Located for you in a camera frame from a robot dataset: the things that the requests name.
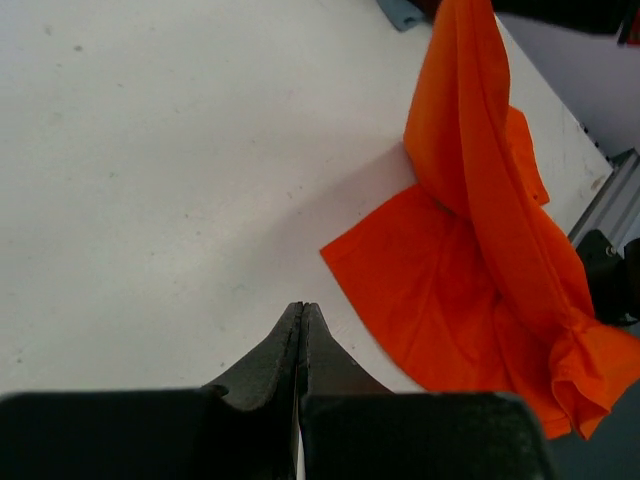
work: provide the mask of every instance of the brown spot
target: brown spot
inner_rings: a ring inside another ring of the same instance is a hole
[[[598,179],[596,179],[592,184],[591,184],[591,191],[595,191],[601,184],[602,182],[604,182],[604,175],[601,175]]]

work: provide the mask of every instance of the cloth fold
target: cloth fold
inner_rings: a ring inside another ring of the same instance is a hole
[[[513,391],[550,438],[588,438],[640,378],[640,340],[594,318],[509,88],[491,2],[444,0],[405,130],[419,184],[321,253],[423,387]]]

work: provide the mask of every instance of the white table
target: white table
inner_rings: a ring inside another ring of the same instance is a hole
[[[394,390],[318,249],[414,182],[430,36],[374,0],[0,5],[0,391],[199,385],[295,300]],[[610,169],[505,33],[549,212]]]

